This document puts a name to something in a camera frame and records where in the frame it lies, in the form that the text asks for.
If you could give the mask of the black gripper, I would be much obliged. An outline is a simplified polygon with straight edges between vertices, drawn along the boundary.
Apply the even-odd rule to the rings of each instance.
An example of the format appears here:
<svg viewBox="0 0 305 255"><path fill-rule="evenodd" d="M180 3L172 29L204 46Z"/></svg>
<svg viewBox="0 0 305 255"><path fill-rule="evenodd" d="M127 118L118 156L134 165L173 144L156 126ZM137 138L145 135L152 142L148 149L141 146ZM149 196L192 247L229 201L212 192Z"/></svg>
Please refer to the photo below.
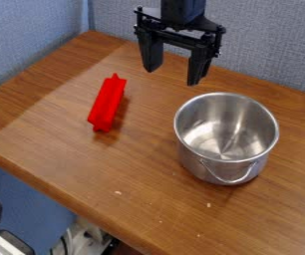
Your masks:
<svg viewBox="0 0 305 255"><path fill-rule="evenodd" d="M186 84L194 86L205 76L210 58L218 55L222 26L204 17L205 0L160 0L158 8L134 9L140 52L145 70L162 63L162 43L190 50Z"/></svg>

